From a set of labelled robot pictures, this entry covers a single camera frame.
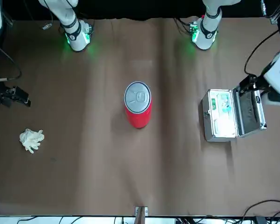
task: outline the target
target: white glove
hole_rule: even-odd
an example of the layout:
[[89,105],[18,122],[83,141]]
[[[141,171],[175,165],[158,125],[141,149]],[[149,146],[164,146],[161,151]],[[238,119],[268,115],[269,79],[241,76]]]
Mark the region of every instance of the white glove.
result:
[[26,129],[22,134],[20,134],[20,142],[25,147],[26,151],[30,153],[34,153],[33,149],[37,150],[40,146],[39,141],[42,141],[45,136],[42,134],[42,130],[38,132],[31,131],[30,129]]

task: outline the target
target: soda can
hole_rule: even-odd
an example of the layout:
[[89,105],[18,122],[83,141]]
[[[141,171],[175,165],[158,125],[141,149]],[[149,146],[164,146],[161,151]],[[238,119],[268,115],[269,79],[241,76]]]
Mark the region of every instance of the soda can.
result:
[[124,102],[130,124],[135,128],[145,127],[151,117],[152,98],[149,87],[139,81],[129,84]]

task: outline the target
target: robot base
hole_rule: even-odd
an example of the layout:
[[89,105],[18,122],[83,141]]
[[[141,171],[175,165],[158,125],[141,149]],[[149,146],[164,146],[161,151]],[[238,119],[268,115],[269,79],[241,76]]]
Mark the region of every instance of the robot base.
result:
[[201,31],[201,21],[202,21],[202,18],[199,18],[197,21],[196,21],[196,24],[198,26],[198,35],[197,35],[197,38],[195,38],[195,40],[193,40],[193,43],[198,47],[200,48],[201,50],[207,50],[211,47],[211,45],[213,44],[213,42],[215,41],[215,38],[216,38],[216,34],[213,35],[212,38],[210,39],[207,39],[205,38],[205,35],[203,34],[203,32]]
[[92,26],[83,20],[79,20],[79,23],[81,24],[81,31],[76,36],[75,40],[75,37],[72,37],[69,34],[66,35],[68,43],[74,51],[81,51],[90,43],[90,37],[93,31]]

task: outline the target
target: open case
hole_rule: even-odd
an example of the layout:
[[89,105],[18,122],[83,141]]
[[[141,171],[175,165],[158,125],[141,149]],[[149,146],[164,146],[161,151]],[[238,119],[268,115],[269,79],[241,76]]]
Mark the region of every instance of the open case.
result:
[[231,141],[266,129],[259,91],[210,89],[202,99],[207,141]]

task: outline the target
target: case lid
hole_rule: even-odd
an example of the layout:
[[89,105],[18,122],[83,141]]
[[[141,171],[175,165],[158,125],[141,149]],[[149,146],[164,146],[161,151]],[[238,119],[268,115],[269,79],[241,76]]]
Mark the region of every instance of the case lid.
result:
[[245,137],[261,130],[266,130],[266,120],[259,91],[239,95],[234,89],[234,108],[238,124],[238,135]]

